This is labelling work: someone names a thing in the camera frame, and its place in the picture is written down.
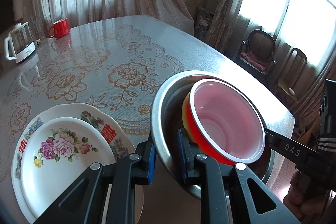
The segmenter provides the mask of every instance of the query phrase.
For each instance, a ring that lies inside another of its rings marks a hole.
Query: white plate
[[[26,126],[24,132],[22,133],[17,145],[16,152],[13,158],[11,177],[12,184],[15,192],[17,202],[23,215],[26,217],[30,224],[33,224],[36,217],[30,211],[28,205],[23,196],[23,191],[21,188],[21,158],[22,152],[25,149],[25,145],[30,141],[32,134],[44,123],[60,117],[73,117],[82,119],[93,127],[95,127],[100,133],[104,134],[108,140],[111,139],[110,128],[115,131],[115,136],[113,134],[112,140],[109,145],[115,156],[115,160],[118,161],[124,156],[135,152],[135,148],[132,142],[127,138],[126,134],[120,128],[118,123],[112,119],[109,115],[101,112],[93,106],[83,103],[72,103],[54,106],[33,118],[30,123]],[[135,187],[135,208],[134,208],[134,218],[138,222],[141,216],[143,207],[143,189],[142,186]]]
[[[38,218],[92,163],[116,162],[104,137],[80,119],[61,117],[31,136],[21,161],[21,185]]]

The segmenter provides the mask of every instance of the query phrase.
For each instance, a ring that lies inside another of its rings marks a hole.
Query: chair
[[[253,30],[240,45],[235,62],[264,82],[277,62],[273,58],[274,39],[263,30]]]
[[[290,64],[290,61],[291,61],[291,58],[294,52],[296,52],[296,56],[292,64]],[[291,50],[290,55],[288,56],[286,60],[286,63],[283,67],[280,77],[278,78],[278,83],[275,89],[273,89],[274,94],[276,94],[277,92],[280,92],[285,96],[286,99],[289,99],[292,102],[289,105],[290,109],[292,108],[294,103],[296,104],[298,103],[298,100],[295,94],[292,95],[289,92],[289,89],[291,88],[295,92],[295,87],[298,84],[306,65],[307,65],[306,55],[300,49],[293,48]]]

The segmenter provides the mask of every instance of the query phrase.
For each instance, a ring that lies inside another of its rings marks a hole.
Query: stainless steel bowl
[[[171,76],[157,91],[151,112],[152,138],[162,164],[187,192],[197,198],[201,196],[201,188],[198,185],[185,186],[182,183],[177,130],[183,127],[181,112],[184,98],[190,92],[194,83],[205,78],[224,81],[214,73],[200,70],[183,71]],[[264,126],[267,127],[262,116],[260,114],[259,116]],[[274,151],[266,146],[262,156],[248,166],[266,183],[272,173],[273,163]]]

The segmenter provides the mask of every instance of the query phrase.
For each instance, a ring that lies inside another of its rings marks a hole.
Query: screw
[[[198,153],[196,155],[196,159],[198,159],[198,160],[205,160],[206,158],[207,158],[207,155],[203,154],[203,153]]]
[[[129,158],[131,160],[138,160],[140,158],[140,156],[138,154],[136,154],[136,153],[133,153],[133,154],[129,155]]]
[[[238,163],[236,163],[236,168],[237,168],[238,170],[243,171],[243,170],[245,170],[246,165],[245,165],[244,163],[242,163],[242,162],[238,162]]]
[[[97,162],[94,162],[93,164],[90,165],[90,168],[92,170],[98,170],[100,168],[100,164]]]

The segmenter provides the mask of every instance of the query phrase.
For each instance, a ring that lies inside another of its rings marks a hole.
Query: pink cushion
[[[268,63],[258,59],[258,57],[251,51],[241,52],[240,56],[260,71],[265,71],[267,69]]]

